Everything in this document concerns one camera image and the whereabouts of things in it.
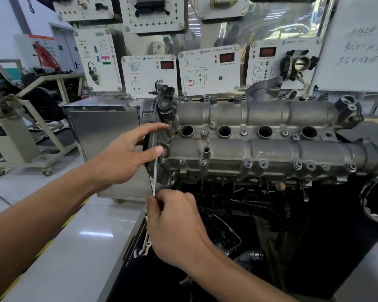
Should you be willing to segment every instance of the forearm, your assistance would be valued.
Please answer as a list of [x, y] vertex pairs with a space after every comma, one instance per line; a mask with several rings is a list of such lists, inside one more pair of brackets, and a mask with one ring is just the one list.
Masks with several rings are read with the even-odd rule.
[[296, 301], [215, 250], [203, 250], [185, 271], [221, 302]]
[[0, 213], [0, 294], [97, 188], [83, 165]]

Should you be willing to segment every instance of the red digital display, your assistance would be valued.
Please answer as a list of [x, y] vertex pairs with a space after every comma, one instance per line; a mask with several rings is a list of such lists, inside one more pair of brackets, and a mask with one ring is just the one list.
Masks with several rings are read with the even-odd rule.
[[162, 61], [161, 62], [161, 69], [162, 70], [170, 70], [174, 68], [174, 62], [173, 61]]
[[259, 57], [273, 57], [276, 56], [276, 47], [261, 47]]
[[220, 54], [220, 63], [232, 62], [235, 60], [235, 53]]

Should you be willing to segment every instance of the training display board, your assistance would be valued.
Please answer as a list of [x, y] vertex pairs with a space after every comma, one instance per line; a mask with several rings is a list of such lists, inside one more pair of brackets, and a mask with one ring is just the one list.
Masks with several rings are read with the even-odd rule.
[[[280, 62], [286, 56], [287, 51], [308, 50], [306, 56], [319, 56], [322, 45], [317, 43], [317, 38], [287, 38], [258, 40], [251, 43], [249, 49], [248, 69], [246, 74], [246, 88], [258, 81], [264, 81], [280, 76]], [[314, 74], [315, 68], [302, 72], [303, 80], [308, 85]], [[284, 81], [282, 89], [303, 89], [300, 81]]]
[[195, 0], [194, 4], [202, 20], [243, 17], [249, 9], [249, 0]]
[[123, 23], [128, 33], [174, 32], [185, 27], [185, 7], [187, 7], [187, 4], [184, 0], [119, 1]]
[[155, 98], [156, 81], [175, 88], [178, 95], [176, 57], [174, 55], [144, 55], [122, 57], [122, 70], [127, 96], [138, 99]]
[[111, 19], [112, 0], [71, 0], [53, 2], [60, 21]]
[[74, 39], [90, 89], [97, 92], [122, 91], [122, 78], [111, 31], [102, 28], [81, 29], [74, 32]]
[[339, 0], [312, 86], [378, 92], [378, 0]]
[[184, 51], [179, 53], [178, 60], [184, 96], [239, 90], [239, 45]]

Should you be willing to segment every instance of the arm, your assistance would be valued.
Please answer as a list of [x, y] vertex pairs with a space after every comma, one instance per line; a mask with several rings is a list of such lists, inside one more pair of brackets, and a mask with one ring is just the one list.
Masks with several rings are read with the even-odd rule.
[[1, 212], [0, 295], [85, 199], [128, 181], [142, 164], [161, 155], [161, 146], [145, 152], [134, 152], [134, 148], [149, 132], [168, 128], [163, 123], [145, 124], [122, 134], [94, 159]]
[[219, 301], [296, 301], [242, 269], [210, 241], [192, 194], [162, 190], [157, 199], [147, 199], [147, 230], [164, 262], [185, 271]]

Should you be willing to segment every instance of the whiteboard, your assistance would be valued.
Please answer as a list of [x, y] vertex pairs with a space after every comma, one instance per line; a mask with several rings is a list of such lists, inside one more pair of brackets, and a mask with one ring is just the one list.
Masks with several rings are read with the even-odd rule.
[[378, 92], [378, 0], [339, 0], [312, 87]]

